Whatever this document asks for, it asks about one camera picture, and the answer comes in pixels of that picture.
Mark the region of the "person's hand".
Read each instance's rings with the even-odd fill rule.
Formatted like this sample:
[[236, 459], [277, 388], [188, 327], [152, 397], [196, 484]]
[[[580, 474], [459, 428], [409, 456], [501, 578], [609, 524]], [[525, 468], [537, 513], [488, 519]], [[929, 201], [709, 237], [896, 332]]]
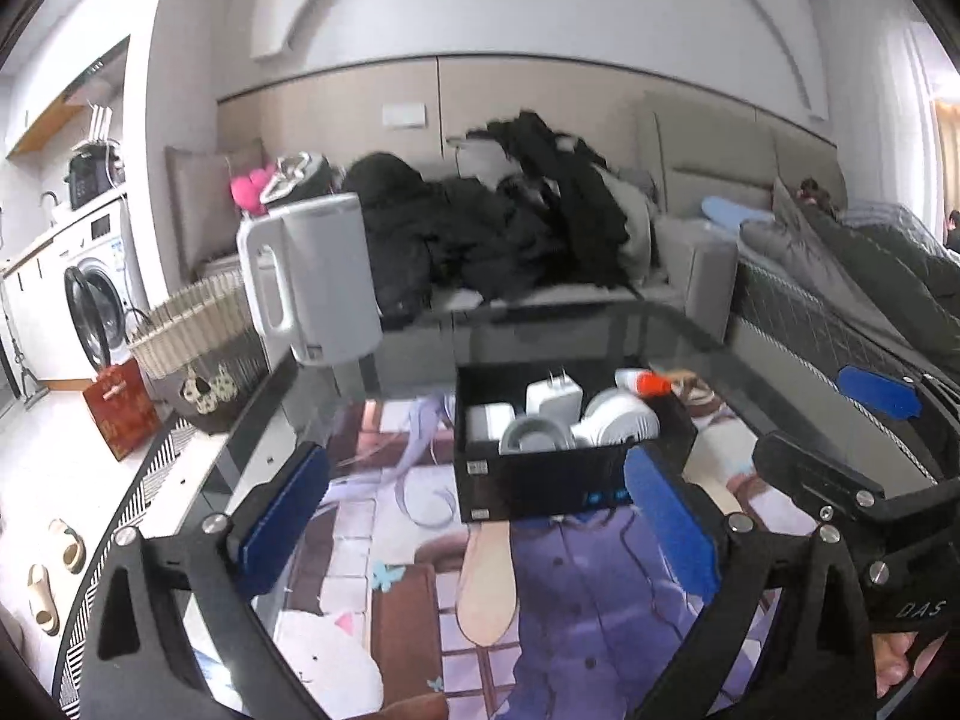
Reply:
[[929, 668], [945, 637], [933, 640], [916, 656], [910, 655], [916, 642], [916, 632], [877, 634], [872, 638], [875, 665], [875, 694], [882, 699], [890, 689], [903, 683], [908, 676], [919, 678]]

